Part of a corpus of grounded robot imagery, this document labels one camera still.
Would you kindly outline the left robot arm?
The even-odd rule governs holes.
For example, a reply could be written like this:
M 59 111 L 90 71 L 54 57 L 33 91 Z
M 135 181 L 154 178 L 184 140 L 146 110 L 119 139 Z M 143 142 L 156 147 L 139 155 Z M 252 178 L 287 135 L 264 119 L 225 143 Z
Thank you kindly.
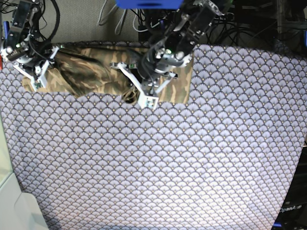
M 174 70 L 185 68 L 192 61 L 192 51 L 200 37 L 215 17 L 227 14 L 231 5 L 230 0 L 185 0 L 173 13 L 170 24 L 160 31 L 151 28 L 147 17 L 145 25 L 152 33 L 149 49 L 144 53 L 128 49 L 130 63 L 110 63 L 129 80 L 122 100 L 155 109 L 162 90 L 179 78 Z

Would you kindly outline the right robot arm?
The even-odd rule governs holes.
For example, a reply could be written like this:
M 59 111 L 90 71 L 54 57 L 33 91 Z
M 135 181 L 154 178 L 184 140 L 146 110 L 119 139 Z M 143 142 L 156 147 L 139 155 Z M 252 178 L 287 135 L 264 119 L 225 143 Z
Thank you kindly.
M 3 24 L 1 58 L 11 62 L 16 70 L 27 77 L 35 92 L 47 87 L 47 70 L 55 64 L 56 54 L 60 50 L 51 43 L 60 23 L 58 4 L 54 0 L 51 3 L 55 9 L 56 21 L 49 37 L 42 35 L 39 28 L 46 8 L 44 0 L 19 1 L 14 5 L 12 20 Z

